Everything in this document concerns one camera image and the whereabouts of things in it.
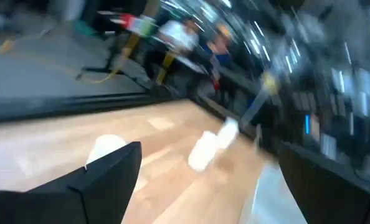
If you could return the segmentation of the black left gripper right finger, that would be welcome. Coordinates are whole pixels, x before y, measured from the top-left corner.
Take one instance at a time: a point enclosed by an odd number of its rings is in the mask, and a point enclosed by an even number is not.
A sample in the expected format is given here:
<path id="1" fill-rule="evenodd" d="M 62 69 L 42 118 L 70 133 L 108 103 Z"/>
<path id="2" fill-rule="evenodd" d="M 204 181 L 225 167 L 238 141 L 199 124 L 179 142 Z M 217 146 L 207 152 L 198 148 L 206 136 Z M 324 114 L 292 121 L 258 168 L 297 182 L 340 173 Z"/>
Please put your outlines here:
<path id="1" fill-rule="evenodd" d="M 370 176 L 288 142 L 278 161 L 308 224 L 370 224 Z"/>

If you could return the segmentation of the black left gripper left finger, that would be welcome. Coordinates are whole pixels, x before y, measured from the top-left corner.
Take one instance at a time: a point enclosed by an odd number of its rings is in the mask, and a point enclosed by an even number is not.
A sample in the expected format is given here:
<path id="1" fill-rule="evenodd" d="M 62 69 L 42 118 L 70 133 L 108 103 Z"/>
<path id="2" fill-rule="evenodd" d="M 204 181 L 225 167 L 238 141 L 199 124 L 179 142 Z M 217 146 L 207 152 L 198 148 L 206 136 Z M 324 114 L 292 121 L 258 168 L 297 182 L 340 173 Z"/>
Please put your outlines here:
<path id="1" fill-rule="evenodd" d="M 27 192 L 0 190 L 0 224 L 121 224 L 141 159 L 135 141 Z"/>

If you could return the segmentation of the person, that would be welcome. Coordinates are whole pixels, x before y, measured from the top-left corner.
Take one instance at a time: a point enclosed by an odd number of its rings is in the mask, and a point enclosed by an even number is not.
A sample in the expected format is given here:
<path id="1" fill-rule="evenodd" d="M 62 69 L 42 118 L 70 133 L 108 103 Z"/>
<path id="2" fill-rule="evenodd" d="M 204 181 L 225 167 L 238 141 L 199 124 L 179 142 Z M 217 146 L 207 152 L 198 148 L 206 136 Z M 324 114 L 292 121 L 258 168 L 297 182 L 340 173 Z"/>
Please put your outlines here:
<path id="1" fill-rule="evenodd" d="M 217 25 L 215 37 L 206 42 L 202 48 L 209 54 L 209 68 L 212 85 L 214 90 L 219 89 L 219 68 L 228 65 L 230 62 L 230 53 L 228 46 L 231 42 L 231 36 L 228 28 L 223 24 Z"/>
<path id="2" fill-rule="evenodd" d="M 171 45 L 180 54 L 193 51 L 199 42 L 199 27 L 191 18 L 182 21 L 170 20 L 158 29 L 158 37 Z"/>

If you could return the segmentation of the black table edge frame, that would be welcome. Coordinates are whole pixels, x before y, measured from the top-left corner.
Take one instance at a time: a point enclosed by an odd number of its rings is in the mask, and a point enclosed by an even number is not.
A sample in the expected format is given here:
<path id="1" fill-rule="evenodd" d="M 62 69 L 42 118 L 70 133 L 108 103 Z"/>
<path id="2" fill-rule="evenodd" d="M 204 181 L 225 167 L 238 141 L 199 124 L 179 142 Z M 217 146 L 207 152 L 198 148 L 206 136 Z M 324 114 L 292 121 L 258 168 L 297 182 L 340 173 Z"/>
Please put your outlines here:
<path id="1" fill-rule="evenodd" d="M 175 101 L 164 93 L 115 93 L 89 96 L 0 98 L 0 123 L 102 113 Z"/>

